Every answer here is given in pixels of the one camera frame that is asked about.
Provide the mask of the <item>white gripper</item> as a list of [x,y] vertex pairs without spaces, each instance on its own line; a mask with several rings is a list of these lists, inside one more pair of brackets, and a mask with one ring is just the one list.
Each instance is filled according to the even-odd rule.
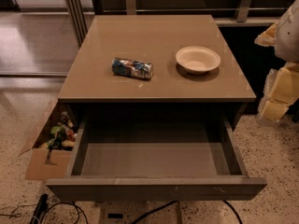
[[[275,22],[259,34],[254,43],[273,47],[278,24]],[[266,77],[263,98],[258,106],[261,119],[279,121],[299,99],[299,63],[286,62],[279,70],[271,69]]]

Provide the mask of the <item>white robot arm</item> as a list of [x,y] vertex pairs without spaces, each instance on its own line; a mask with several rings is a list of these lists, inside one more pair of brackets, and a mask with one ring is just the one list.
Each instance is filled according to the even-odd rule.
[[269,72],[258,107],[260,119],[279,122],[299,99],[299,0],[259,34],[254,43],[273,47],[275,55],[286,62],[278,71]]

